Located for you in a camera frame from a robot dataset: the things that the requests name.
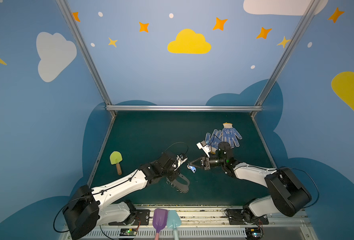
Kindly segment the blue-capped keys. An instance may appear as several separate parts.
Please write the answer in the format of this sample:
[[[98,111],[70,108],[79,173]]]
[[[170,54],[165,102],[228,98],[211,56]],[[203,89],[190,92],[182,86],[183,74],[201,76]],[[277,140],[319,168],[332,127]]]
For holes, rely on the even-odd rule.
[[[196,172],[196,167],[194,167],[194,166],[191,166],[191,165],[188,164],[187,168],[190,169],[193,173]]]

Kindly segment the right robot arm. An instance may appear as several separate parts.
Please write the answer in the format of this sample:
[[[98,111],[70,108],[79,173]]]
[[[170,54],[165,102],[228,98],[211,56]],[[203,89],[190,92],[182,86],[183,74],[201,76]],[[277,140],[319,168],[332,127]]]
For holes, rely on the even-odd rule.
[[[206,156],[188,163],[187,167],[192,172],[220,167],[229,177],[259,184],[269,191],[268,196],[244,205],[237,212],[240,216],[228,216],[233,221],[256,224],[267,215],[275,213],[292,217],[312,201],[310,192],[290,168],[264,168],[240,162],[234,158],[233,149],[227,142],[219,143],[215,153],[203,143],[197,146],[204,150]]]

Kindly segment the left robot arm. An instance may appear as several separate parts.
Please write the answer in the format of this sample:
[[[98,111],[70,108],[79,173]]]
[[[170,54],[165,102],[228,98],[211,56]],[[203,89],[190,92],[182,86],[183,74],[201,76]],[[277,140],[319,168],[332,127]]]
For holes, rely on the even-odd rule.
[[[131,202],[120,202],[112,210],[108,210],[108,206],[135,191],[158,183],[163,178],[175,185],[180,192],[187,193],[188,185],[177,181],[181,176],[179,168],[186,161],[186,154],[174,157],[163,153],[159,159],[141,165],[119,180],[94,188],[87,185],[79,187],[62,208],[71,238],[79,240],[97,225],[113,222],[132,223],[136,209]]]

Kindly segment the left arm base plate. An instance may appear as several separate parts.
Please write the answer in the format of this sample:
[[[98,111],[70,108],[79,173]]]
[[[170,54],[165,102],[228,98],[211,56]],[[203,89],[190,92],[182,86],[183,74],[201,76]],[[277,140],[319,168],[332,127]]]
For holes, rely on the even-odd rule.
[[[109,226],[148,226],[150,221],[150,210],[137,210],[136,215],[131,213],[124,222],[111,222]]]

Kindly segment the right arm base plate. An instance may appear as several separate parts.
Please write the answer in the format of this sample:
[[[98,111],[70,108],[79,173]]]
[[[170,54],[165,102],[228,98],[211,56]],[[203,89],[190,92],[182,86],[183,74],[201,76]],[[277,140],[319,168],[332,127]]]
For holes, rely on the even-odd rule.
[[[266,215],[256,217],[249,210],[244,209],[226,209],[230,225],[268,225],[269,221]]]

